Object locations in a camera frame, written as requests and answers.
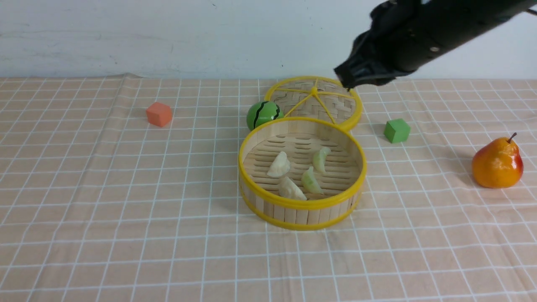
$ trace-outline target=yellow rim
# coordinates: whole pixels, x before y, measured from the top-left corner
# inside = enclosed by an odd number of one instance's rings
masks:
[[[290,83],[290,82],[293,82],[293,81],[298,81],[298,80],[315,80],[315,85],[314,85],[314,89],[312,89],[312,91],[302,91],[300,89],[285,89],[285,88],[279,88],[280,86],[284,85],[284,84],[287,84],[287,83]],[[320,77],[320,76],[299,76],[299,77],[293,77],[293,78],[288,78],[286,80],[283,80],[281,82],[278,82],[276,83],[275,85],[273,85],[269,90],[268,92],[265,94],[265,100],[269,101],[270,102],[270,98],[272,97],[272,94],[276,91],[276,90],[281,90],[281,91],[294,91],[294,92],[304,92],[304,93],[307,93],[308,96],[302,100],[300,100],[300,102],[298,102],[296,105],[293,106],[293,108],[291,108],[291,110],[289,110],[284,117],[287,117],[291,112],[293,112],[298,106],[300,106],[302,103],[304,103],[307,99],[309,99],[310,97],[315,97],[315,99],[319,102],[319,104],[324,108],[324,110],[326,111],[328,117],[330,118],[330,120],[332,121],[332,123],[338,125],[341,129],[343,129],[343,131],[345,132],[348,132],[350,131],[352,128],[354,128],[354,126],[356,126],[356,124],[360,121],[360,117],[362,115],[362,101],[360,99],[360,97],[358,96],[358,94],[356,93],[356,91],[354,90],[350,90],[349,93],[351,94],[350,96],[346,96],[346,95],[342,95],[342,94],[338,94],[338,93],[335,93],[335,92],[318,92],[316,90],[317,88],[317,82],[318,80],[323,80],[323,81],[327,81],[327,82],[330,82],[330,83],[333,83],[335,85],[338,85],[339,87],[343,87],[343,85],[341,85],[340,81],[337,81],[337,80],[334,80],[334,79],[331,79],[331,78],[327,78],[327,77]],[[324,105],[324,103],[321,101],[321,99],[319,98],[319,95],[337,95],[337,96],[343,96],[343,97],[352,97],[356,103],[356,106],[355,106],[355,109],[354,109],[354,113],[351,115],[351,117],[349,117],[346,121],[344,121],[343,123],[341,124],[337,124],[336,123],[336,120],[334,119],[334,117],[332,116],[332,114],[330,113],[330,111],[328,111],[328,108],[326,108],[326,106]]]
[[[256,184],[248,176],[248,173],[246,172],[244,164],[242,163],[242,160],[241,160],[242,155],[244,153],[244,146],[246,146],[246,142],[249,139],[251,139],[251,137],[255,133],[264,129],[265,127],[269,127],[272,124],[280,123],[282,121],[289,121],[289,120],[310,121],[312,123],[323,124],[325,126],[329,126],[329,127],[332,127],[336,130],[343,132],[358,147],[358,151],[360,152],[360,155],[362,157],[362,172],[360,173],[360,176],[358,177],[356,182],[353,185],[351,185],[347,190],[343,191],[342,193],[338,195],[331,196],[328,198],[323,198],[323,199],[317,199],[317,200],[293,200],[289,198],[284,198],[282,196],[278,196],[276,194],[270,193],[266,191],[265,189],[261,188],[258,184]],[[267,200],[272,204],[279,205],[282,207],[293,208],[296,210],[318,210],[321,208],[326,208],[326,207],[339,204],[343,202],[344,200],[351,198],[356,192],[358,192],[358,190],[363,185],[365,176],[367,174],[367,161],[366,161],[364,151],[362,150],[362,147],[360,146],[360,144],[358,144],[356,139],[352,137],[348,132],[343,131],[338,125],[331,124],[324,120],[308,118],[308,117],[287,117],[287,118],[276,119],[276,120],[272,120],[267,123],[264,123],[260,125],[259,127],[255,128],[252,132],[250,132],[250,134],[248,134],[248,136],[246,136],[238,152],[238,168],[239,168],[239,173],[241,174],[241,177],[244,183],[250,188],[250,190],[252,190],[260,198]]]
[[[358,204],[360,203],[360,199],[361,199],[361,194],[360,194],[360,196],[358,197],[356,202],[351,206],[351,208],[347,212],[345,212],[343,215],[339,216],[336,219],[332,219],[330,221],[323,222],[321,224],[316,224],[316,225],[299,225],[299,224],[292,224],[290,222],[284,222],[284,221],[274,219],[272,217],[269,217],[269,216],[265,215],[263,212],[261,212],[260,210],[256,209],[256,207],[254,207],[248,201],[248,199],[244,195],[244,192],[243,192],[242,188],[240,188],[240,191],[241,191],[242,199],[246,203],[246,206],[248,206],[248,208],[250,208],[250,210],[253,213],[255,213],[257,216],[259,216],[261,219],[265,220],[269,224],[279,226],[279,227],[282,227],[282,228],[286,228],[286,229],[291,229],[291,230],[294,230],[294,231],[314,231],[316,229],[324,229],[324,228],[333,226],[333,225],[337,224],[338,222],[340,222],[340,221],[344,220],[345,218],[347,218],[352,213],[352,211],[354,211],[354,209],[358,206]]]

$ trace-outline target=white dumpling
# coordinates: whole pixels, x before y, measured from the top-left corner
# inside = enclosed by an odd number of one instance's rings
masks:
[[[278,191],[280,196],[295,200],[307,200],[308,198],[302,190],[289,178],[282,178],[280,184],[278,185]]]
[[[279,178],[289,172],[290,169],[291,162],[287,159],[287,153],[281,151],[270,165],[267,175],[269,177]]]

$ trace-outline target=orange cube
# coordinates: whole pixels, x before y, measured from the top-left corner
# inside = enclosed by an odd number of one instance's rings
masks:
[[[154,102],[146,109],[147,121],[155,126],[164,127],[172,119],[171,108],[168,105]]]

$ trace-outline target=bamboo steamer lid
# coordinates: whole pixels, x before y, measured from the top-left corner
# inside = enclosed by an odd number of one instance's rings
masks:
[[[350,131],[362,114],[362,102],[354,90],[339,81],[317,76],[289,78],[276,83],[265,95],[276,103],[284,117],[311,117],[337,124]]]

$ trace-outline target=bamboo steamer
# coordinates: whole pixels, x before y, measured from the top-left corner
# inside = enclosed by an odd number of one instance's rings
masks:
[[[312,195],[304,191],[300,178],[322,146],[331,149],[326,173],[316,175],[324,195]],[[291,161],[291,170],[282,177],[293,180],[308,200],[280,197],[280,179],[266,175],[280,151]],[[338,125],[310,117],[287,117],[262,124],[246,137],[238,168],[241,195],[256,215],[279,227],[307,231],[336,224],[356,208],[367,163],[358,142]]]
[[[317,76],[289,78],[272,86],[265,100],[274,102],[284,117],[311,117],[350,131],[362,114],[362,102],[354,90],[340,82]]]

